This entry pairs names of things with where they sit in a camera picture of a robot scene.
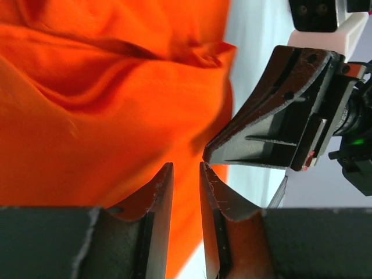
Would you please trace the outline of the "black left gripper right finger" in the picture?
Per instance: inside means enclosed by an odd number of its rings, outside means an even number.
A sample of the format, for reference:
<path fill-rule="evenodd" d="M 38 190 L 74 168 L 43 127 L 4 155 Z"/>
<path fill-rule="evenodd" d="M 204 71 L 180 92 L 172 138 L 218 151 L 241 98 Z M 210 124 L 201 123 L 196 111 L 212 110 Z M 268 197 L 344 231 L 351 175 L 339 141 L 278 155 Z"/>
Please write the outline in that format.
<path fill-rule="evenodd" d="M 199 166 L 207 278 L 275 278 L 262 210 Z"/>

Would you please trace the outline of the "orange t-shirt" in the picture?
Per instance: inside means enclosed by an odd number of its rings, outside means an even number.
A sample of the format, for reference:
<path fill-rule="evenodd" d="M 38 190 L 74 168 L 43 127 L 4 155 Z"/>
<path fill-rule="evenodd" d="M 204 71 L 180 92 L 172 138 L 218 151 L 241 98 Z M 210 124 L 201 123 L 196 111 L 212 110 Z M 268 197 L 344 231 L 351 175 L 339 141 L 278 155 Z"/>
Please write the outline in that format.
<path fill-rule="evenodd" d="M 166 277 L 202 240 L 230 121 L 229 1 L 2 1 L 1 204 L 110 207 L 174 164 Z"/>

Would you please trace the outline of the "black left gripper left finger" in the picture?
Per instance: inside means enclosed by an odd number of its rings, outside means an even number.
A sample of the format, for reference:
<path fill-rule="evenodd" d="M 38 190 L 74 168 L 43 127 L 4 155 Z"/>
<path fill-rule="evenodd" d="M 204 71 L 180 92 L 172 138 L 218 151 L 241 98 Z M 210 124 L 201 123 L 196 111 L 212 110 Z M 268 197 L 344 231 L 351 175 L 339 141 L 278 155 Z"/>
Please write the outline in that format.
<path fill-rule="evenodd" d="M 80 253 L 77 278 L 164 278 L 174 166 L 165 163 L 139 190 L 101 209 Z"/>

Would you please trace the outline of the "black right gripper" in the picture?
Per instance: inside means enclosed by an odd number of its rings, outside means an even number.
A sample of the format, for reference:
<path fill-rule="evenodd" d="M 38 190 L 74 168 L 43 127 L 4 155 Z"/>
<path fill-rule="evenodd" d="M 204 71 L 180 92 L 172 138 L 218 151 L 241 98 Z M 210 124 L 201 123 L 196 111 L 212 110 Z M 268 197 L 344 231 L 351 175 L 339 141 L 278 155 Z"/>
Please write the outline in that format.
<path fill-rule="evenodd" d="M 306 171 L 331 137 L 328 154 L 343 176 L 371 196 L 371 62 L 349 62 L 334 51 L 277 46 L 250 97 L 206 145 L 210 165 L 238 164 Z M 324 129 L 317 137 L 317 119 Z"/>

